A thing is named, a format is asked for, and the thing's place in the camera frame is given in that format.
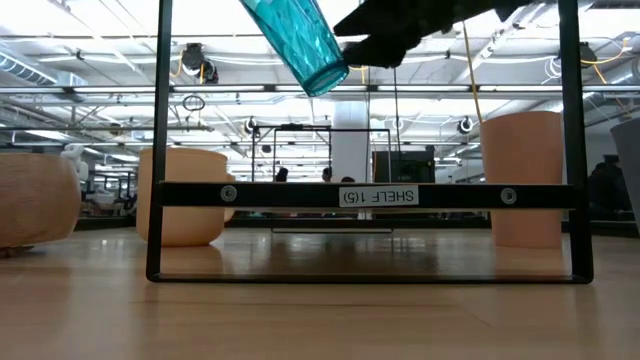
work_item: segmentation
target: wooden table surface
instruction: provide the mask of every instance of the wooden table surface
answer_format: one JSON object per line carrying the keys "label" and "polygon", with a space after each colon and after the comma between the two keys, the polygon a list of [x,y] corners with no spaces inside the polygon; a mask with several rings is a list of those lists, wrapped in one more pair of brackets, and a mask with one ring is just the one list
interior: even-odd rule
{"label": "wooden table surface", "polygon": [[[227,231],[170,272],[566,271],[486,231]],[[595,238],[590,286],[186,285],[144,279],[135,231],[0,260],[0,359],[637,359],[640,242]]]}

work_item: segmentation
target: shelf label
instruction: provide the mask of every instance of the shelf label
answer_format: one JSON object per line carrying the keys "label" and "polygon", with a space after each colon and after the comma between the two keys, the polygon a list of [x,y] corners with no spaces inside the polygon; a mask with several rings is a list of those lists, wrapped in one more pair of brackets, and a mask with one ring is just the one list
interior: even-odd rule
{"label": "shelf label", "polygon": [[340,188],[340,207],[419,205],[417,185]]}

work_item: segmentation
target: beige pot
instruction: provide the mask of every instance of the beige pot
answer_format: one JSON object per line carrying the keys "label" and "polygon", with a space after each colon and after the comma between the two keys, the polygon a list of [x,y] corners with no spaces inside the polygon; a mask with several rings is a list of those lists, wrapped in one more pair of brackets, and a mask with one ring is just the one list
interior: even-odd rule
{"label": "beige pot", "polygon": [[[485,121],[480,128],[490,184],[562,184],[562,116],[527,112]],[[562,246],[562,211],[491,212],[495,244],[523,248]]]}
{"label": "beige pot", "polygon": [[0,154],[0,247],[64,239],[80,214],[80,184],[68,159]]}
{"label": "beige pot", "polygon": [[[227,181],[234,182],[236,181],[236,177],[233,175],[227,175]],[[224,209],[224,222],[227,223],[229,220],[233,218],[233,214],[236,213],[236,210],[233,208],[225,208]]]}
{"label": "beige pot", "polygon": [[[140,153],[138,180],[138,234],[149,236],[149,210],[151,204],[152,150]],[[225,182],[227,157],[206,150],[167,149],[166,181]],[[204,246],[220,236],[224,230],[224,208],[167,207],[162,222],[163,246]]]}

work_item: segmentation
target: white pillar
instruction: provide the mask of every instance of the white pillar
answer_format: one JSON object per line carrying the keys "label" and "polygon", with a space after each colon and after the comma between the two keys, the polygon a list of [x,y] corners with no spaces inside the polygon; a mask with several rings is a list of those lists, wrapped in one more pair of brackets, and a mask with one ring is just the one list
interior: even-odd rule
{"label": "white pillar", "polygon": [[[334,129],[367,129],[367,104],[363,101],[341,101],[335,105]],[[371,179],[371,148],[368,132],[334,132],[332,134],[332,182],[352,177],[357,183]]]}

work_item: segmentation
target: ceiling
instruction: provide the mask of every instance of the ceiling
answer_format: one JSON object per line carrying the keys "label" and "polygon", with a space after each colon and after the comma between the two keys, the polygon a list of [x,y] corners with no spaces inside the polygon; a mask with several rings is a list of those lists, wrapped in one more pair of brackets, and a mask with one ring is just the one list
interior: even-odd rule
{"label": "ceiling", "polygon": [[[158,0],[67,0],[70,12],[61,10],[53,2],[56,1],[22,0],[4,5],[0,11],[0,53],[19,56],[30,66],[52,76],[61,72],[73,73],[89,86],[154,84]],[[318,3],[329,25],[333,26],[349,14],[359,0],[318,0]],[[622,84],[638,84],[640,78],[636,76],[639,75],[634,75],[632,67],[637,57],[636,51],[640,50],[640,37],[636,36],[640,31],[637,21],[640,10],[636,9],[640,1],[586,3],[591,7],[586,7],[580,16],[581,38],[589,43],[600,61],[611,59],[599,65],[605,79]],[[613,6],[620,4],[624,8]],[[603,19],[607,19],[607,26],[602,26]],[[522,29],[514,27],[513,20],[526,26]],[[560,84],[559,63],[555,60],[559,51],[558,22],[555,6],[537,4],[521,9],[519,18],[505,23],[501,23],[493,11],[468,20],[471,56],[478,58],[474,61],[477,83]],[[460,30],[460,24],[456,24],[454,31],[449,34],[437,33],[425,37],[409,53],[395,74],[388,69],[352,70],[343,84],[388,85],[394,83],[394,75],[399,85],[469,84],[465,42]],[[174,0],[172,34],[171,52],[176,59],[172,62],[174,74],[179,70],[177,58],[186,44],[199,42],[204,45],[205,54],[215,63],[220,84],[296,83],[238,0]],[[353,40],[338,39],[338,42],[344,45]],[[590,84],[601,82],[593,67],[583,71],[583,79]],[[184,72],[172,78],[172,81],[175,85],[198,84],[197,78]],[[0,71],[0,86],[34,84]],[[174,94],[172,97],[176,105],[170,112],[169,122],[174,130],[169,131],[169,141],[208,143],[199,147],[229,156],[232,164],[230,170],[238,174],[243,173],[250,163],[243,155],[250,153],[250,146],[241,144],[234,150],[224,144],[250,140],[244,132],[244,124],[248,119],[253,118],[263,125],[292,122],[329,125],[333,120],[336,101],[367,101],[364,93],[349,96],[330,94],[310,103],[301,93],[234,91],[202,94],[207,106],[202,111],[190,112],[180,105],[185,96]],[[399,97],[402,142],[466,142],[477,136],[477,131],[461,136],[456,130],[460,119],[477,118],[475,104],[469,96],[443,93],[434,97],[401,93]],[[81,103],[33,94],[3,94],[3,99],[5,107],[0,109],[3,112],[0,113],[0,124],[5,127],[60,127],[72,123],[77,125],[81,119],[81,126],[87,128],[81,132],[65,132],[67,138],[60,138],[55,132],[20,132],[9,139],[9,133],[0,133],[4,135],[5,142],[62,143],[75,139],[73,141],[85,143],[127,143],[127,146],[90,147],[100,161],[107,159],[117,163],[122,159],[137,159],[136,153],[144,146],[132,143],[150,141],[148,130],[110,133],[90,131],[90,128],[115,123],[126,127],[152,126],[152,94],[118,95],[117,91],[112,94],[89,94]],[[588,100],[594,104],[587,108],[586,122],[591,124],[587,129],[588,134],[607,136],[609,128],[622,114],[635,111],[633,99],[625,98],[623,106],[618,106],[617,100],[611,97]],[[490,118],[537,108],[560,111],[557,101],[557,96],[532,99],[527,94],[505,93],[504,96],[482,98],[479,105],[482,115]],[[16,111],[17,106],[37,110],[38,113]],[[396,103],[393,94],[372,96],[369,108],[372,127],[392,130],[395,140]],[[194,129],[198,124],[202,129]],[[272,140],[271,135],[264,139],[266,143]],[[327,147],[312,133],[282,135],[279,140],[309,141],[313,145],[283,146],[278,150],[278,156],[291,159],[324,159],[328,156]],[[386,143],[383,138],[375,140],[380,144]],[[404,149],[422,150],[424,145],[407,145]],[[445,158],[459,149],[457,146],[438,146],[437,156]],[[469,149],[459,155],[473,156],[479,150]],[[300,161],[304,161],[305,166],[292,171],[291,178],[294,180],[315,179],[318,171],[326,166],[326,162],[320,160]],[[271,178],[270,170],[261,171],[261,180]]]}

